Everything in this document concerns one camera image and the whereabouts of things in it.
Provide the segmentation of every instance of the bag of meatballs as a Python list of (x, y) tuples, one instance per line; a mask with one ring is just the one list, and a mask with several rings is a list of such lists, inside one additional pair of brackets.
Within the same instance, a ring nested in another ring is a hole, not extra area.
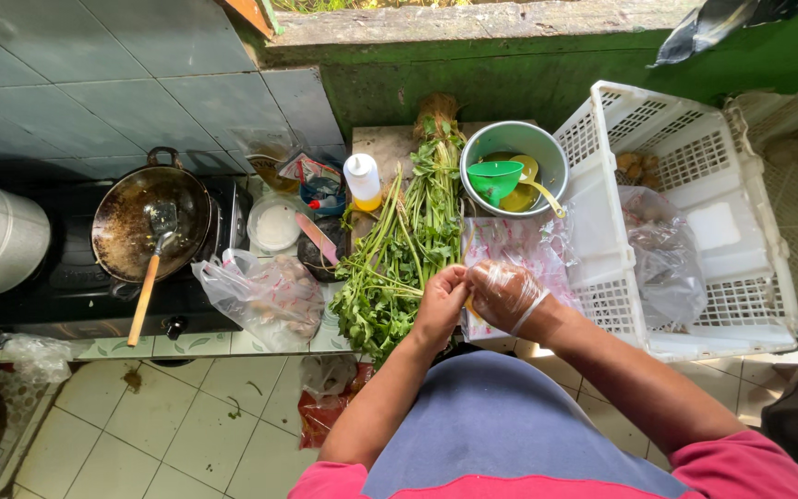
[(298, 352), (316, 334), (326, 302), (319, 283), (294, 256), (261, 260), (242, 249), (223, 262), (192, 264), (211, 304), (273, 353)]

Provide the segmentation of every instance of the person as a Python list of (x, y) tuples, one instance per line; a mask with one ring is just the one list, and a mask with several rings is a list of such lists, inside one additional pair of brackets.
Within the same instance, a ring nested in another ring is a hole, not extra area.
[[(482, 319), (586, 377), (672, 473), (616, 448), (522, 360), (482, 351), (431, 369), (471, 293)], [(427, 281), (411, 332), (288, 497), (791, 499), (798, 465), (689, 379), (560, 304), (527, 270), (486, 260)]]

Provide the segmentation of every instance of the gas stove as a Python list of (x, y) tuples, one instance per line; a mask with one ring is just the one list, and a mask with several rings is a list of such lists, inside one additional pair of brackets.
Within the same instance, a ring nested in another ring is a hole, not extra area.
[[(227, 248), (248, 248), (250, 194), (229, 177), (203, 179), (212, 200), (212, 225), (193, 261), (220, 256)], [(91, 222), (109, 185), (64, 188), (28, 195), (51, 222), (51, 244), (36, 271), (0, 294), (0, 333), (29, 333), (58, 339), (127, 336), (138, 285), (110, 296), (111, 277), (91, 249)], [(238, 331), (218, 312), (188, 265), (156, 282), (142, 335)]]

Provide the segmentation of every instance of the pink shirt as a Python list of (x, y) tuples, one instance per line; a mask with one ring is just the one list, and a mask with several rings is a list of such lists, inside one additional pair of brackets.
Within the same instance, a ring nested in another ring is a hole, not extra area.
[[(673, 476), (692, 491), (683, 499), (725, 497), (798, 499), (798, 465), (780, 447), (757, 432), (740, 432), (714, 441), (698, 442), (670, 455)], [(304, 471), (289, 499), (346, 499), (361, 495), (368, 471), (361, 464), (316, 462)], [(501, 479), (465, 475), (438, 487), (403, 489), (395, 499), (501, 497), (656, 498), (627, 485), (589, 480), (528, 475)]]

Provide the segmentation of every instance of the white lid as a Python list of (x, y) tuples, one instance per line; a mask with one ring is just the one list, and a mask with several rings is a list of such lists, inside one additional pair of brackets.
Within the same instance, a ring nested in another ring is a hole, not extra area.
[(344, 163), (344, 170), (352, 176), (366, 176), (376, 168), (378, 168), (378, 164), (366, 153), (353, 154)]

